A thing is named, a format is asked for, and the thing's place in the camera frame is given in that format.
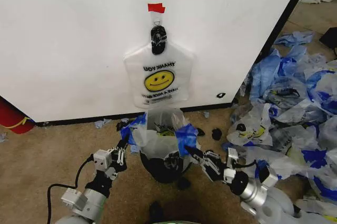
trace smiley face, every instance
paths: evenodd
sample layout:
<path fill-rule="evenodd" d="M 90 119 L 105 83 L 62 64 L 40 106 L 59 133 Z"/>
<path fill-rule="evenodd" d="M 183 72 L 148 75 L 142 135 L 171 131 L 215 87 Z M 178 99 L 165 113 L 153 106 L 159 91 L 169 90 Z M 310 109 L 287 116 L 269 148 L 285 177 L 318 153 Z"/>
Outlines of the smiley face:
<path fill-rule="evenodd" d="M 145 87 L 148 91 L 161 91 L 169 87 L 174 81 L 174 74 L 168 70 L 161 70 L 145 79 Z"/>

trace black hook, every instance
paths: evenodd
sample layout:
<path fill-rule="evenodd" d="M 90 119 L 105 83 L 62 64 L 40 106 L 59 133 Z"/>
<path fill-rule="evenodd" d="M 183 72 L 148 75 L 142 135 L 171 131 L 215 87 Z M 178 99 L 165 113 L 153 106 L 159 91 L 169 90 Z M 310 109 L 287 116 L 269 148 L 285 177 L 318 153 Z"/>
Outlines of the black hook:
<path fill-rule="evenodd" d="M 152 53 L 159 55 L 164 52 L 166 44 L 166 31 L 161 25 L 156 25 L 151 29 Z"/>

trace white cabinet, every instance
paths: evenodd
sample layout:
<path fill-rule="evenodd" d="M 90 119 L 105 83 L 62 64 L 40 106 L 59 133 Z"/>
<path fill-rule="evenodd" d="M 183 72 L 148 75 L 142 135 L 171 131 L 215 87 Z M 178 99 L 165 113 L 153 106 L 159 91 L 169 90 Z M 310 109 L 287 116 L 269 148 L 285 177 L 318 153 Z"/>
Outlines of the white cabinet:
<path fill-rule="evenodd" d="M 150 41 L 147 4 L 163 3 L 168 39 L 195 55 L 175 105 L 231 102 L 288 2 L 0 0 L 0 95 L 36 122 L 141 111 L 122 59 Z"/>

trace brown carpet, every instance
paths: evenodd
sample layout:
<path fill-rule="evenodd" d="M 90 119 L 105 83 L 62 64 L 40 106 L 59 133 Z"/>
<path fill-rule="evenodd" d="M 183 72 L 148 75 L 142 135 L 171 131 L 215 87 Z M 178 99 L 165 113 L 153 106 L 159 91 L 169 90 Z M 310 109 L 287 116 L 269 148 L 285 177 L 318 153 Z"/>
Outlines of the brown carpet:
<path fill-rule="evenodd" d="M 198 141 L 203 150 L 212 149 L 225 157 L 221 143 L 225 141 L 229 116 L 233 109 L 213 110 L 206 119 L 200 112 L 186 113 L 193 125 L 206 135 Z M 101 129 L 93 123 L 67 126 L 35 127 L 17 135 L 8 132 L 8 141 L 0 144 L 0 223 L 44 223 L 47 219 L 46 190 L 52 183 L 73 184 L 76 172 L 90 153 L 116 146 L 120 139 L 113 121 Z M 220 141 L 211 137 L 220 128 Z M 200 223 L 255 223 L 240 207 L 238 197 L 220 182 L 212 183 L 201 168 L 193 165 L 185 174 L 192 185 L 179 191 L 176 184 L 160 184 L 144 169 L 137 154 L 127 150 L 128 169 L 113 183 L 103 213 L 102 224 L 146 223 L 148 208 L 157 200 L 170 220 Z M 94 166 L 87 165 L 80 176 L 79 189 L 93 179 Z M 283 182 L 293 198 L 302 191 L 297 178 Z M 52 223 L 70 211 L 60 198 L 65 189 L 52 191 Z"/>

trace black object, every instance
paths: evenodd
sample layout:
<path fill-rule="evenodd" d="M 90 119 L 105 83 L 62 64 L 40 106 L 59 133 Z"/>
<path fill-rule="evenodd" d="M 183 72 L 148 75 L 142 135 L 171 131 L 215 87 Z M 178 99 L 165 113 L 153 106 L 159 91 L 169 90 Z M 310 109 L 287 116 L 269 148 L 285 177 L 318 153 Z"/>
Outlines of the black object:
<path fill-rule="evenodd" d="M 145 169 L 153 176 L 159 183 L 172 183 L 177 180 L 184 172 L 184 160 L 179 156 L 179 152 L 171 153 L 171 157 L 165 159 L 161 158 L 147 158 L 147 156 L 140 152 L 141 161 Z"/>
<path fill-rule="evenodd" d="M 240 196 L 248 184 L 249 178 L 243 171 L 237 171 L 235 177 L 230 184 L 231 192 Z"/>
<path fill-rule="evenodd" d="M 219 128 L 216 128 L 216 129 L 212 130 L 212 138 L 213 138 L 213 140 L 215 140 L 215 141 L 220 140 L 221 135 L 222 135 L 222 132 L 221 132 L 221 130 Z"/>
<path fill-rule="evenodd" d="M 221 99 L 221 98 L 223 98 L 225 95 L 226 95 L 226 93 L 219 93 L 218 95 L 216 95 L 216 97 L 217 97 L 218 99 Z"/>
<path fill-rule="evenodd" d="M 103 171 L 96 170 L 96 176 L 94 180 L 87 183 L 85 188 L 97 191 L 100 194 L 103 194 L 104 196 L 108 198 L 110 195 L 111 186 L 112 186 L 112 180 L 106 177 Z"/>
<path fill-rule="evenodd" d="M 61 184 L 61 183 L 54 183 L 48 187 L 47 190 L 47 204 L 48 204 L 48 220 L 47 224 L 51 223 L 52 219 L 52 200 L 51 200 L 51 189 L 52 187 L 63 187 L 63 188 L 71 188 L 71 189 L 76 189 L 78 186 L 78 178 L 80 177 L 80 173 L 83 169 L 83 167 L 88 163 L 94 160 L 94 155 L 91 154 L 80 166 L 80 168 L 77 171 L 76 178 L 75 178 L 75 185 L 74 186 L 68 186 L 66 184 Z"/>
<path fill-rule="evenodd" d="M 198 136 L 204 136 L 205 132 L 201 129 L 201 128 L 197 128 L 198 129 Z"/>
<path fill-rule="evenodd" d="M 244 124 L 240 123 L 236 126 L 236 130 L 244 132 L 244 131 L 246 131 L 246 126 Z"/>
<path fill-rule="evenodd" d="M 195 112 L 195 111 L 203 111 L 203 110 L 229 108 L 231 106 L 232 106 L 232 103 L 221 103 L 221 104 L 209 104 L 209 105 L 184 107 L 184 108 L 181 108 L 181 110 L 183 112 Z M 54 121 L 36 122 L 36 125 L 40 127 L 51 126 L 51 125 L 72 125 L 72 124 L 79 124 L 79 123 L 95 122 L 97 120 L 103 120 L 103 119 L 119 120 L 122 118 L 134 118 L 134 117 L 137 117 L 143 114 L 144 112 L 135 112 L 135 113 L 124 113 L 124 114 L 97 116 L 97 117 L 80 118 L 80 119 L 72 119 L 72 120 L 54 120 Z"/>
<path fill-rule="evenodd" d="M 116 125 L 116 131 L 120 131 L 123 127 L 129 125 L 133 120 L 129 120 L 128 122 L 123 122 L 123 121 L 120 121 L 117 123 Z"/>
<path fill-rule="evenodd" d="M 166 46 L 166 31 L 161 25 L 156 25 L 151 29 L 152 53 L 159 55 L 164 52 Z"/>
<path fill-rule="evenodd" d="M 149 208 L 150 223 L 158 223 L 164 221 L 164 211 L 158 201 L 154 201 Z"/>
<path fill-rule="evenodd" d="M 187 178 L 181 177 L 178 179 L 177 186 L 179 190 L 183 191 L 191 187 L 191 182 Z"/>
<path fill-rule="evenodd" d="M 327 30 L 326 33 L 320 38 L 320 42 L 326 45 L 328 48 L 332 49 L 334 54 L 337 56 L 337 27 L 332 27 Z"/>
<path fill-rule="evenodd" d="M 299 0 L 290 0 L 289 3 L 287 4 L 286 8 L 284 9 L 282 15 L 280 16 L 278 22 L 276 23 L 273 31 L 269 35 L 268 39 L 264 43 L 263 48 L 261 49 L 258 57 L 255 60 L 255 63 L 258 63 L 260 60 L 263 58 L 266 58 L 269 55 L 270 48 L 274 44 L 277 36 L 279 35 L 280 31 L 284 27 L 286 21 L 290 17 L 290 14 L 293 12 L 295 9 L 296 4 L 298 3 Z"/>

